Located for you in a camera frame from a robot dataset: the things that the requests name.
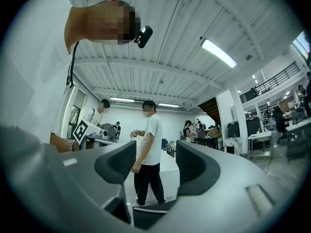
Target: fluorescent light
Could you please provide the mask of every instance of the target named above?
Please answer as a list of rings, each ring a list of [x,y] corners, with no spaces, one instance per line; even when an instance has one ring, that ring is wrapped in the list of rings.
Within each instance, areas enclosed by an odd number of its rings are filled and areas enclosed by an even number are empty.
[[[111,100],[123,101],[123,102],[134,102],[133,99],[120,99],[120,98],[110,98]]]
[[[231,68],[233,68],[237,65],[237,63],[227,53],[225,53],[225,51],[223,51],[221,48],[216,46],[211,41],[205,39],[201,46],[204,49],[206,49],[207,51],[216,55],[218,58],[220,58],[222,61],[224,61]]]
[[[159,103],[159,106],[174,107],[174,108],[178,108],[179,107],[179,105],[167,104],[167,103]]]

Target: black camera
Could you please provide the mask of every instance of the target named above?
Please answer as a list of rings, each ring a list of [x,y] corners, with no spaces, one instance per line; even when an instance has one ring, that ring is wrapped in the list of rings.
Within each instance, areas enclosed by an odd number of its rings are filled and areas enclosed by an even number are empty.
[[[137,43],[139,48],[144,48],[154,31],[150,26],[145,26],[134,39],[134,42]]]

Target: trash bin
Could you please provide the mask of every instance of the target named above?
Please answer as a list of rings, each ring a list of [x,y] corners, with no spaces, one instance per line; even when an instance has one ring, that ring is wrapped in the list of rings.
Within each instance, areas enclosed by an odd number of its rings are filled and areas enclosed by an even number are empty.
[[[243,157],[243,158],[247,159],[247,153],[240,154],[240,157]]]

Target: white shirt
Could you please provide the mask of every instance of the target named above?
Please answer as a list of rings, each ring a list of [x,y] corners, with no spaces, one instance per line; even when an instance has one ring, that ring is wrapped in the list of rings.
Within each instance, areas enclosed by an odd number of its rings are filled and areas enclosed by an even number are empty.
[[[148,117],[147,128],[145,129],[145,135],[142,140],[140,152],[143,150],[147,134],[149,133],[152,134],[155,139],[150,147],[147,157],[143,160],[142,164],[147,166],[153,166],[160,163],[162,151],[162,123],[158,114],[154,114]]]
[[[90,123],[97,125],[98,123],[101,124],[102,116],[103,115],[98,113],[96,109],[91,109],[85,119]]]
[[[1,55],[0,123],[50,142],[71,62],[64,32],[69,0],[30,0],[15,17]]]

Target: cable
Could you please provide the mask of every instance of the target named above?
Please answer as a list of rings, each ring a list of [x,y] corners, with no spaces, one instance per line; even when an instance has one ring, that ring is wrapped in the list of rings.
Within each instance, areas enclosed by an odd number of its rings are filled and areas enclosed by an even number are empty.
[[[72,78],[72,73],[73,73],[73,64],[74,64],[74,56],[76,54],[76,49],[77,49],[77,46],[79,44],[80,41],[78,41],[76,43],[76,45],[74,46],[74,49],[73,49],[73,54],[72,54],[72,60],[71,60],[71,66],[70,66],[70,76],[67,77],[67,83],[66,83],[66,86],[69,85],[70,83],[70,86],[69,88],[72,88],[73,87],[73,78]]]

